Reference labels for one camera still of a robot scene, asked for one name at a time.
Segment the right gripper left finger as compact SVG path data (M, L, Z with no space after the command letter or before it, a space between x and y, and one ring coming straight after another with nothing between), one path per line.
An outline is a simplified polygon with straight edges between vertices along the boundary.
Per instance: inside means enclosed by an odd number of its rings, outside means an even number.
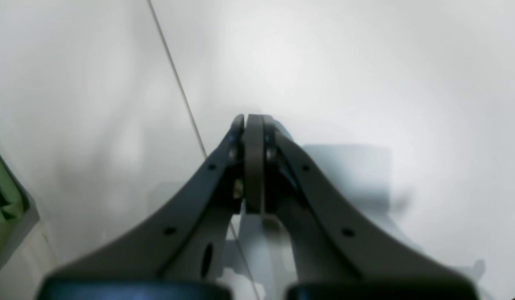
M39 300L230 300L216 283L234 214L265 210L265 118L238 115L168 203L134 229L49 275Z

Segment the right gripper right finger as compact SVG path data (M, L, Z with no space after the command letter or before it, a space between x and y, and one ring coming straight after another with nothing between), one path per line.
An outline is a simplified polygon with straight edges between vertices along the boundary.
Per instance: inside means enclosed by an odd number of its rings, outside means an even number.
M472 283L410 249L351 205L264 117L264 210L288 231L298 283L287 300L476 300Z

